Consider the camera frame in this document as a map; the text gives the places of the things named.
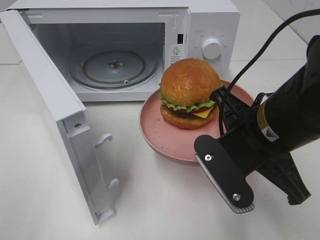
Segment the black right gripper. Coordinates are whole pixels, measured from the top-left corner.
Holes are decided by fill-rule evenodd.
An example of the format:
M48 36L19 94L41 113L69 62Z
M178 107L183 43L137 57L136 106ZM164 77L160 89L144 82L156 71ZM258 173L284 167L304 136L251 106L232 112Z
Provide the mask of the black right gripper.
M194 141L200 166L234 213L255 208L254 192L246 181L259 172L287 194L290 205L299 205L310 197L298 172L291 151L312 140L299 115L265 103L250 107L222 86L209 97L219 108L219 140L200 135Z

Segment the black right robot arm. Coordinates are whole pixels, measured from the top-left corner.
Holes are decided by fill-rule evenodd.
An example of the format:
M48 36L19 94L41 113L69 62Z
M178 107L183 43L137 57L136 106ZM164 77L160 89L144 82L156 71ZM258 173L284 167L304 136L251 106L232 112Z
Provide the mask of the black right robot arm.
M246 181L259 172L287 194L290 205L310 197L291 152L320 137L320 37L306 51L306 64L273 93L248 105L225 87L210 98L223 107L226 133L195 139L197 161L235 213L252 211L254 193Z

